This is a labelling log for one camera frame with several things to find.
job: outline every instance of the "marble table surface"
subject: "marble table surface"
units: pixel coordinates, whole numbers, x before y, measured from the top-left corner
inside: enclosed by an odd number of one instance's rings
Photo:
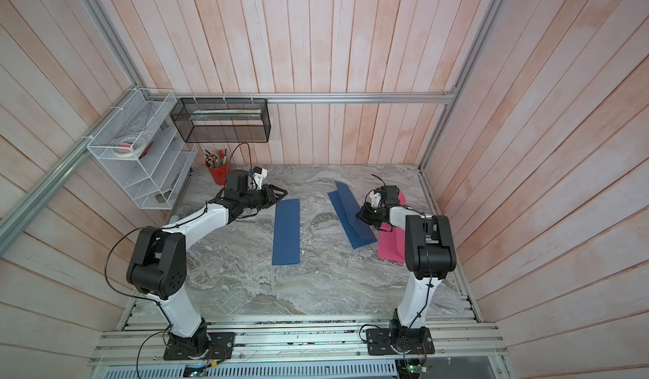
[[[348,184],[359,204],[381,182],[397,185],[408,205],[430,212],[413,165],[270,165],[267,183],[288,190],[301,205],[301,261],[272,266],[274,207],[215,230],[187,254],[186,285],[194,307],[215,315],[392,314],[402,300],[405,264],[377,257],[377,243],[353,249],[328,192],[335,181]],[[205,205],[220,189],[206,167],[190,180],[178,215]],[[435,292],[428,315],[463,312],[453,273]],[[134,315],[157,314],[138,302]]]

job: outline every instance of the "blue paper sheet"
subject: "blue paper sheet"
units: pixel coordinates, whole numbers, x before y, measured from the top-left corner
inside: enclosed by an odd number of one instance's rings
[[[275,205],[275,228],[272,237],[272,264],[300,263],[300,201],[280,200]]]
[[[349,186],[343,182],[336,182],[336,188],[338,189],[338,196],[340,196],[340,200],[343,202],[347,221],[358,233],[358,236],[362,239],[374,239],[376,241],[374,233],[372,233],[372,229],[369,225],[356,218],[356,214],[361,210],[361,206],[358,205],[358,202],[352,194],[352,191],[349,189]]]
[[[347,239],[349,239],[349,243],[352,245],[352,248],[360,248],[361,246],[369,245],[373,242],[377,242],[377,238],[374,237],[374,234],[372,234],[370,230],[370,234],[372,235],[371,238],[362,238],[357,231],[349,224],[347,214],[345,212],[345,206],[343,205],[342,200],[340,199],[340,195],[338,191],[333,191],[331,193],[328,193],[329,195],[329,200],[331,200],[331,204],[334,206],[334,210],[336,211],[336,214],[338,214],[338,218],[340,219],[340,223],[343,225],[343,229],[345,230],[345,234],[347,234]]]

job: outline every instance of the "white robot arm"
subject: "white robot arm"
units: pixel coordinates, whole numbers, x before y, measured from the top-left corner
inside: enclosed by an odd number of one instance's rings
[[[191,305],[184,284],[186,251],[210,232],[249,217],[244,210],[259,211],[286,196],[286,190],[262,184],[266,173],[259,167],[253,174],[231,171],[225,187],[204,208],[160,229],[142,229],[138,235],[126,280],[156,302],[169,321],[172,351],[165,353],[165,359],[200,359],[210,350],[207,324]]]
[[[394,310],[390,329],[367,330],[370,355],[393,354],[394,349],[404,353],[423,353],[420,348],[423,348],[421,344],[424,341],[430,353],[434,348],[432,343],[428,343],[430,333],[426,328],[426,312],[435,290],[456,266],[449,219],[402,206],[396,186],[375,189],[371,201],[363,204],[356,217],[378,230],[385,222],[403,229],[406,232],[404,257],[410,270],[406,293]]]
[[[265,174],[265,169],[256,167],[250,181],[248,172],[231,171],[226,176],[226,186],[204,208],[161,229],[142,229],[140,232],[126,280],[155,301],[169,321],[170,338],[165,359],[201,359],[210,349],[216,352],[210,345],[214,339],[207,334],[207,324],[191,305],[184,285],[186,251],[211,231],[236,219],[249,217],[243,215],[244,210],[254,208],[259,211],[286,196],[286,190],[262,184]],[[423,352],[419,345],[425,338],[430,338],[425,327],[430,298],[441,280],[455,268],[455,250],[448,219],[404,207],[399,204],[398,196],[396,186],[375,189],[372,202],[365,203],[356,215],[378,229],[383,222],[388,222],[405,230],[406,266],[411,271],[404,299],[394,311],[390,329],[378,333],[372,333],[377,330],[367,331],[368,340],[374,339],[369,341],[373,345],[368,344],[370,355],[394,354],[381,353],[385,347],[376,347],[381,337],[391,345],[390,349]],[[227,348],[222,358],[231,354],[231,347],[229,342],[216,346],[217,349]],[[432,343],[426,348],[431,352]]]

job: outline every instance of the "wire shelf organizer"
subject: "wire shelf organizer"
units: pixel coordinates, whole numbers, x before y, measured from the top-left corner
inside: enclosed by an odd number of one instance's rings
[[[152,99],[149,92],[166,93]],[[173,91],[137,89],[93,136],[88,150],[135,204],[170,210],[198,152],[163,122],[176,104]]]

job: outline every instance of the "red pencil cup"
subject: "red pencil cup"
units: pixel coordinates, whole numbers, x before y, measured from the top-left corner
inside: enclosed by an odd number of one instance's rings
[[[219,167],[208,167],[208,169],[212,174],[212,178],[214,179],[214,182],[217,185],[224,186],[225,175],[228,173],[228,171],[230,171],[230,164],[226,164],[225,166],[219,166]]]

